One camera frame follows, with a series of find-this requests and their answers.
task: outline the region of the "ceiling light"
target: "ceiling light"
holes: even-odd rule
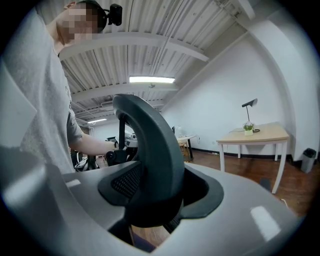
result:
[[[88,122],[88,124],[92,124],[92,123],[96,123],[96,122],[101,122],[101,121],[104,121],[104,120],[107,120],[107,119],[99,119],[99,120],[95,120],[95,121],[90,121]]]
[[[130,83],[169,83],[174,82],[174,78],[171,77],[158,77],[158,76],[130,76]]]

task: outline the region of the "trash can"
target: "trash can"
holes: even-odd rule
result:
[[[315,158],[316,151],[312,148],[307,148],[305,151],[303,151],[301,171],[306,174],[309,173],[314,165]]]

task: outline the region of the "wooden table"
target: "wooden table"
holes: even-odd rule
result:
[[[282,144],[281,160],[279,171],[276,176],[276,180],[272,189],[272,193],[277,192],[282,174],[285,168],[286,156],[287,156],[287,144],[289,135],[283,129],[279,123],[266,123],[261,125],[255,125],[255,129],[260,129],[259,132],[253,133],[252,136],[245,136],[243,128],[237,128],[231,131],[223,138],[217,140],[220,150],[220,170],[225,171],[225,155],[224,145],[238,145],[238,158],[241,157],[241,145],[267,145],[275,144],[275,161],[278,159],[277,149],[279,144]]]
[[[188,141],[188,149],[190,152],[190,161],[192,161],[194,159],[194,155],[192,154],[192,149],[191,149],[191,142],[190,139],[196,137],[196,135],[190,135],[190,136],[184,136],[184,137],[177,137],[176,140],[178,141],[178,143],[180,142],[185,142]]]

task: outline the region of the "person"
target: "person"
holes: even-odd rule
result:
[[[106,26],[105,11],[93,0],[71,2],[48,25],[32,9],[7,45],[2,60],[19,89],[37,110],[21,142],[62,174],[74,172],[69,147],[83,154],[105,155],[114,143],[84,134],[71,109],[71,94],[58,54],[65,47]]]

